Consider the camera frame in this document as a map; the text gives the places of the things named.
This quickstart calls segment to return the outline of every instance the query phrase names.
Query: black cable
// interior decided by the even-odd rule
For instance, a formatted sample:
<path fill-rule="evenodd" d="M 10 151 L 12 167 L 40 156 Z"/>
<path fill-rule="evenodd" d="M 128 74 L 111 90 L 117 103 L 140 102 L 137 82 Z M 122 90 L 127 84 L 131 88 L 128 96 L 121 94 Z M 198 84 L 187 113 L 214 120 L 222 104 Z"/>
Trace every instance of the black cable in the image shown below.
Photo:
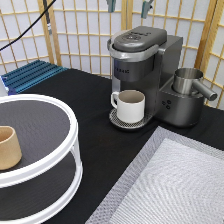
<path fill-rule="evenodd" d="M 31 24 L 30 27 L 28 27 L 19 37 L 17 37 L 15 40 L 13 40 L 12 42 L 10 42 L 9 44 L 5 45 L 4 47 L 2 47 L 0 49 L 0 51 L 4 50 L 5 48 L 7 48 L 8 46 L 14 44 L 17 40 L 21 39 L 21 37 L 26 34 L 40 19 L 41 17 L 45 14 L 45 12 L 56 2 L 56 0 L 53 0 L 48 7 L 40 14 L 40 16 L 35 20 L 35 22 L 33 24 Z"/>

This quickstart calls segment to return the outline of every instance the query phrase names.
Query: coffee maker logo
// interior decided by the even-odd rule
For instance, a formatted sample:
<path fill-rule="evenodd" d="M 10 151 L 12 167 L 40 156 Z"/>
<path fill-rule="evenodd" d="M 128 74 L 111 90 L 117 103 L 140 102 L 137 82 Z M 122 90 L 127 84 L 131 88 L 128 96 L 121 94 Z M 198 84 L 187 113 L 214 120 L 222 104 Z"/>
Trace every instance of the coffee maker logo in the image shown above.
<path fill-rule="evenodd" d="M 129 73 L 129 70 L 121 69 L 121 68 L 118 68 L 118 67 L 116 67 L 116 66 L 114 66 L 114 69 L 115 69 L 117 72 L 122 72 L 122 73 L 126 73 L 126 74 Z"/>

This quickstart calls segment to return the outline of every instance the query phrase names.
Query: gray mat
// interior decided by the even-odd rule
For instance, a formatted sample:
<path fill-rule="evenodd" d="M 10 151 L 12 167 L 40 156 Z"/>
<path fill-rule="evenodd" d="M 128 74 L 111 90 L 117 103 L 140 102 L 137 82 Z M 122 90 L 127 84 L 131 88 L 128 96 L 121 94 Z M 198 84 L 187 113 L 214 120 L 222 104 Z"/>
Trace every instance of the gray mat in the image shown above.
<path fill-rule="evenodd" d="M 109 223 L 110 218 L 165 138 L 224 160 L 224 153 L 222 151 L 158 127 L 96 211 L 87 220 L 87 224 Z"/>
<path fill-rule="evenodd" d="M 69 153 L 47 172 L 21 184 L 0 188 L 0 222 L 24 218 L 56 202 L 75 175 L 75 160 Z"/>
<path fill-rule="evenodd" d="M 70 130 L 67 114 L 59 107 L 35 100 L 0 104 L 0 126 L 15 128 L 22 150 L 21 161 L 11 169 L 28 166 L 54 151 Z"/>
<path fill-rule="evenodd" d="M 223 170 L 223 160 L 165 139 L 110 224 L 223 223 Z"/>

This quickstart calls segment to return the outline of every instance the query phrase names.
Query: ceramic cup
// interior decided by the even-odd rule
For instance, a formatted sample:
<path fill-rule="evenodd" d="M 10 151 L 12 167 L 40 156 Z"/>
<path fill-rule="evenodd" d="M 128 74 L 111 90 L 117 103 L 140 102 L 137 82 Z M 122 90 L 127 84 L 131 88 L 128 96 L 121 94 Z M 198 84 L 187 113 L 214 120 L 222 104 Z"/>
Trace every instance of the ceramic cup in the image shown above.
<path fill-rule="evenodd" d="M 117 105 L 114 102 L 115 96 L 117 96 Z M 139 91 L 113 92 L 111 104 L 117 109 L 117 117 L 125 123 L 136 123 L 144 117 L 145 95 Z"/>
<path fill-rule="evenodd" d="M 0 170 L 15 166 L 21 157 L 22 153 L 15 129 L 0 126 Z"/>

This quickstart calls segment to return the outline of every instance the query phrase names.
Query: coffee maker lid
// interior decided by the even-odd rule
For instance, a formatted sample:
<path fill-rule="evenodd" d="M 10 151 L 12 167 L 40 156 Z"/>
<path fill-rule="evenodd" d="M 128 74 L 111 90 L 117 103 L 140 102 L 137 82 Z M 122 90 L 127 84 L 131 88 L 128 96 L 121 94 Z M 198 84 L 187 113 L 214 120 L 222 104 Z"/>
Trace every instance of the coffee maker lid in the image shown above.
<path fill-rule="evenodd" d="M 122 52 L 140 52 L 152 47 L 162 45 L 167 41 L 167 32 L 163 29 L 138 26 L 114 40 L 114 48 Z"/>

